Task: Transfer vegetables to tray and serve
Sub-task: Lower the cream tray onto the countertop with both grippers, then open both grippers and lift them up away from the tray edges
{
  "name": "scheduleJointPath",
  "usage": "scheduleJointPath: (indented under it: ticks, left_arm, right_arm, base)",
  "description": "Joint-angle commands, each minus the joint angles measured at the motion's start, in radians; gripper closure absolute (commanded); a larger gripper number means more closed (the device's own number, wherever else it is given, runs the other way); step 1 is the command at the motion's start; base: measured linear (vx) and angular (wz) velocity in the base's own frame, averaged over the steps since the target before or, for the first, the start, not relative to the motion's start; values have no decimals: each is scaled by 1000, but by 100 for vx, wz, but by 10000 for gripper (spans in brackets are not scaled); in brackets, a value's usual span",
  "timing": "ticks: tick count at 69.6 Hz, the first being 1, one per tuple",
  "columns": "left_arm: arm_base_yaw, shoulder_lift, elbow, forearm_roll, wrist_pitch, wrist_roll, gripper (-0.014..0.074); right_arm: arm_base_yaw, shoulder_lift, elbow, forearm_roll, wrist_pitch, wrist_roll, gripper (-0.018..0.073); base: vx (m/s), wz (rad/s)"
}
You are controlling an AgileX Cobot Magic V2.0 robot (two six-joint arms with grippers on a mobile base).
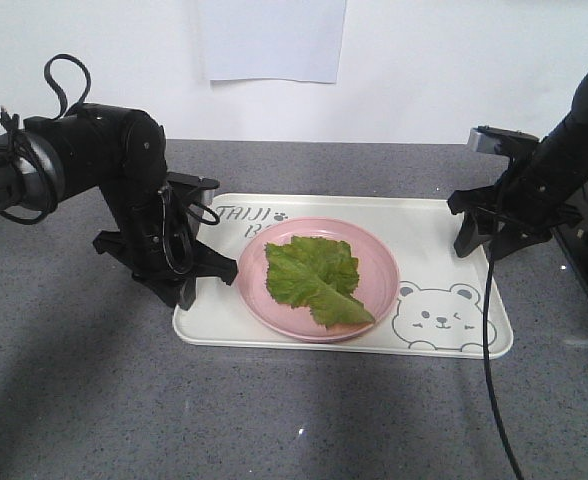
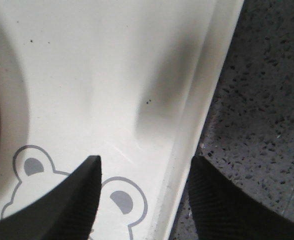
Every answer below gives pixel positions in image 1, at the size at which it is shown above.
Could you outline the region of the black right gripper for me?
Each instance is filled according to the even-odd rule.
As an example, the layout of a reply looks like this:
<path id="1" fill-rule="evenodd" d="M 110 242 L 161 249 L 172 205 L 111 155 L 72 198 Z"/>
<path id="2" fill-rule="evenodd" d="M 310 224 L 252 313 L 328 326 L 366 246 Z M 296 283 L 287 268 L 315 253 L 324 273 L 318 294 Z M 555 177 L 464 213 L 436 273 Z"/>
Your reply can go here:
<path id="1" fill-rule="evenodd" d="M 454 250 L 470 255 L 492 238 L 496 207 L 501 228 L 490 244 L 493 260 L 548 242 L 551 223 L 564 222 L 565 201 L 582 185 L 582 154 L 563 144 L 540 144 L 516 160 L 494 186 L 456 190 L 447 200 L 453 215 L 464 215 Z"/>

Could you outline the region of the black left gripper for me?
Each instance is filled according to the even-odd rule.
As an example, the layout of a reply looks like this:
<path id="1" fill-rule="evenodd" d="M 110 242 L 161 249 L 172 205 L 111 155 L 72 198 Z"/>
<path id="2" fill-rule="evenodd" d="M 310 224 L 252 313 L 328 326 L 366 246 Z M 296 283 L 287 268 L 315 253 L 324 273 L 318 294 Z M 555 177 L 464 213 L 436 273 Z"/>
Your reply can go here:
<path id="1" fill-rule="evenodd" d="M 97 253 L 125 265 L 132 278 L 152 290 L 170 307 L 188 311 L 196 300 L 196 278 L 219 278 L 231 286 L 237 262 L 195 236 L 207 206 L 185 206 L 170 184 L 144 200 L 121 187 L 103 186 L 101 193 L 118 226 L 93 240 Z"/>

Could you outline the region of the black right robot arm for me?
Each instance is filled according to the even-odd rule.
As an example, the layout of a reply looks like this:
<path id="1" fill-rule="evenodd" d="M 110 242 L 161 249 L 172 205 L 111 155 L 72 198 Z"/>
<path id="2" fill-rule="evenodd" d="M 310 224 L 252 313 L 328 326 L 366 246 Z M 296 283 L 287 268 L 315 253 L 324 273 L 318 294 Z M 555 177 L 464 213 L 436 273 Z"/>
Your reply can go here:
<path id="1" fill-rule="evenodd" d="M 510 162 L 494 184 L 456 190 L 448 198 L 450 212 L 463 216 L 454 241 L 458 257 L 489 244 L 499 260 L 549 241 L 556 226 L 576 225 L 581 215 L 567 201 L 588 181 L 588 73 L 568 114 L 545 138 L 478 126 L 468 146 Z"/>

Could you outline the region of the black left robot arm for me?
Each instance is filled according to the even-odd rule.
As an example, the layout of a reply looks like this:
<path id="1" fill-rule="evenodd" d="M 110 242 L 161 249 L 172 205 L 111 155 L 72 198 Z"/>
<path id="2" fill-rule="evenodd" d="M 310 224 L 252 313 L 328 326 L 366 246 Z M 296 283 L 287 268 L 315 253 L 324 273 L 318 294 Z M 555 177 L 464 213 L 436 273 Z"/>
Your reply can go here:
<path id="1" fill-rule="evenodd" d="M 0 115 L 0 216 L 34 225 L 59 204 L 98 188 L 117 225 L 93 241 L 166 305 L 189 309 L 196 281 L 230 285 L 235 260 L 197 238 L 216 225 L 215 179 L 169 171 L 163 128 L 134 109 L 84 104 L 58 119 Z"/>

